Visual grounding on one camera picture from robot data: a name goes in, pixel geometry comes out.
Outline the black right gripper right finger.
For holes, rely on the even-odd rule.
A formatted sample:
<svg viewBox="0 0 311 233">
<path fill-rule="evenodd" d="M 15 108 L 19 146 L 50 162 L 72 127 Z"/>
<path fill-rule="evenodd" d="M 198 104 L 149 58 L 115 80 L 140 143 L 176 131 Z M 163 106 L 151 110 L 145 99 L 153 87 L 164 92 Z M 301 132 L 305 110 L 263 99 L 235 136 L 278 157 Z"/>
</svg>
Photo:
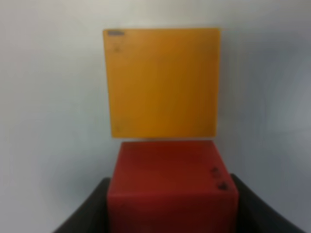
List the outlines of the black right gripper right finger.
<svg viewBox="0 0 311 233">
<path fill-rule="evenodd" d="M 237 233 L 302 233 L 260 197 L 258 197 L 236 175 L 231 174 L 239 192 L 236 220 Z"/>
</svg>

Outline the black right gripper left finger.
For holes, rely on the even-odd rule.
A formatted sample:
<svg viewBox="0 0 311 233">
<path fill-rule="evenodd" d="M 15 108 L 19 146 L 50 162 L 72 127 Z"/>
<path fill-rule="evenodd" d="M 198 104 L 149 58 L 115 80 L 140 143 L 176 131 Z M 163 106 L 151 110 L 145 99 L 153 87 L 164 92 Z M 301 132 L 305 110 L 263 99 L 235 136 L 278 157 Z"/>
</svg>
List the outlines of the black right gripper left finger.
<svg viewBox="0 0 311 233">
<path fill-rule="evenodd" d="M 107 193 L 110 178 L 104 178 L 84 203 L 61 225 L 56 233 L 108 233 Z"/>
</svg>

